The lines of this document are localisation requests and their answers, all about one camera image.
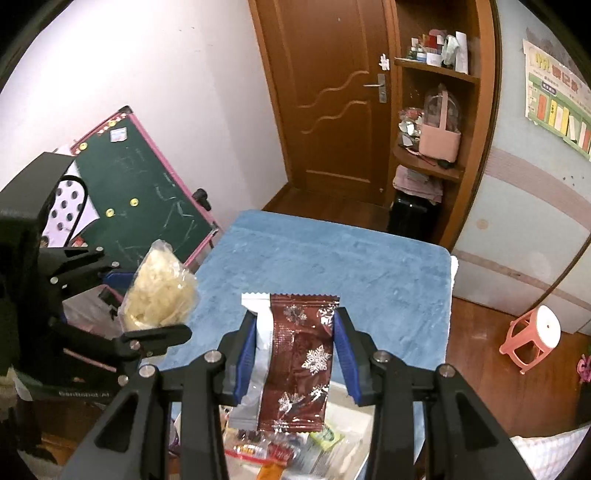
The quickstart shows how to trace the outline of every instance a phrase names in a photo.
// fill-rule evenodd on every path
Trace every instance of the blue towel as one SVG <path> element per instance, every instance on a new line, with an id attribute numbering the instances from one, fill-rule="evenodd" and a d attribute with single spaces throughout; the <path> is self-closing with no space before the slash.
<path id="1" fill-rule="evenodd" d="M 331 294 L 379 349 L 408 365 L 445 359 L 451 301 L 450 255 L 442 247 L 353 226 L 277 213 L 242 212 L 197 271 L 201 301 L 193 337 L 159 368 L 187 365 L 240 326 L 243 292 Z M 335 356 L 332 380 L 344 383 Z M 415 456 L 424 441 L 415 405 Z"/>

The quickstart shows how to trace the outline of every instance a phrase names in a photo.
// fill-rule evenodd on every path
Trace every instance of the pink basket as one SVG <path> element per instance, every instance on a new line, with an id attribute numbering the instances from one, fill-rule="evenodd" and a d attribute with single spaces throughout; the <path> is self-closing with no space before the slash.
<path id="1" fill-rule="evenodd" d="M 421 140 L 418 143 L 418 152 L 421 155 L 439 158 L 453 163 L 457 158 L 462 134 L 446 130 L 448 97 L 447 90 L 444 90 L 439 127 L 432 127 L 426 124 L 423 124 L 421 127 Z"/>

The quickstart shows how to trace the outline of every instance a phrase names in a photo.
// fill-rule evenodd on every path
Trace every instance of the wooden door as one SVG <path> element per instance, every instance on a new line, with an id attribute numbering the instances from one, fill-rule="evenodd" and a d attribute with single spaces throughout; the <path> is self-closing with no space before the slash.
<path id="1" fill-rule="evenodd" d="M 381 204 L 391 116 L 382 0 L 255 2 L 295 187 Z M 364 86 L 380 73 L 385 103 Z"/>

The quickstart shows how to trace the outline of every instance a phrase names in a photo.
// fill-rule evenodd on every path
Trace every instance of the green chalkboard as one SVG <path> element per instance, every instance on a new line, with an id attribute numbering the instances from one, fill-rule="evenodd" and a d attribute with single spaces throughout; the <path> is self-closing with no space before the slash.
<path id="1" fill-rule="evenodd" d="M 129 107 L 78 141 L 72 154 L 100 217 L 79 236 L 122 268 L 137 269 L 159 238 L 185 262 L 216 232 Z"/>

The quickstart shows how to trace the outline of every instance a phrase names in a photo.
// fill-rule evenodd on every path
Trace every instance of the snack wrapper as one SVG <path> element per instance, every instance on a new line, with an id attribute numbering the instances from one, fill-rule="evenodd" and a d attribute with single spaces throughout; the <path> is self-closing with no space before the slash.
<path id="1" fill-rule="evenodd" d="M 250 463 L 286 467 L 299 454 L 305 441 L 297 434 L 226 429 L 224 450 L 226 455 Z"/>
<path id="2" fill-rule="evenodd" d="M 119 318 L 124 331 L 184 323 L 199 302 L 195 275 L 156 240 L 125 294 Z"/>
<path id="3" fill-rule="evenodd" d="M 339 298 L 249 293 L 242 304 L 257 314 L 255 363 L 246 395 L 230 414 L 230 427 L 320 432 Z"/>

